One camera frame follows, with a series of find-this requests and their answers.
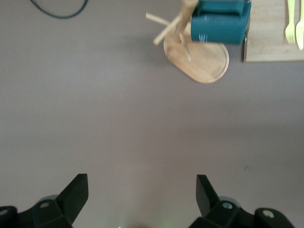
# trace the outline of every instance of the gray surface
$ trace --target gray surface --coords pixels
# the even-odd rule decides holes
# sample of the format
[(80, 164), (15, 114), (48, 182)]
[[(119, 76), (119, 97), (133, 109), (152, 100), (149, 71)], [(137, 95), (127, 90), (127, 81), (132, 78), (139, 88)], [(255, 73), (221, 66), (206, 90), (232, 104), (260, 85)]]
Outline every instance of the gray surface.
[(76, 228), (186, 228), (199, 173), (248, 212), (272, 207), (303, 227), (303, 63), (241, 63), (228, 46), (223, 78), (195, 83), (145, 20), (179, 7), (90, 0), (58, 20), (0, 1), (1, 205), (23, 211), (88, 173)]

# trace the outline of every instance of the cable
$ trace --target cable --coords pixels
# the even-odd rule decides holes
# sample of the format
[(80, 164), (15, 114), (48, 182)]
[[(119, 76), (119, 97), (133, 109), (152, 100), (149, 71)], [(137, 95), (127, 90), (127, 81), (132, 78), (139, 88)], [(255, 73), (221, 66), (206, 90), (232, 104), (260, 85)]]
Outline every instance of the cable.
[(76, 13), (73, 13), (71, 15), (67, 15), (67, 16), (59, 16), (59, 15), (55, 15), (55, 14), (52, 14), (50, 12), (47, 12), (45, 11), (44, 9), (42, 9), (36, 2), (35, 0), (30, 0), (34, 6), (36, 6), (40, 11), (44, 12), (45, 14), (48, 14), (49, 16), (51, 17), (54, 17), (54, 18), (58, 18), (58, 19), (69, 19), (69, 18), (72, 18), (76, 15), (78, 15), (79, 13), (81, 13), (81, 11), (86, 7), (86, 4), (88, 2), (88, 0), (84, 0), (84, 3), (82, 4), (82, 7), (76, 12)]

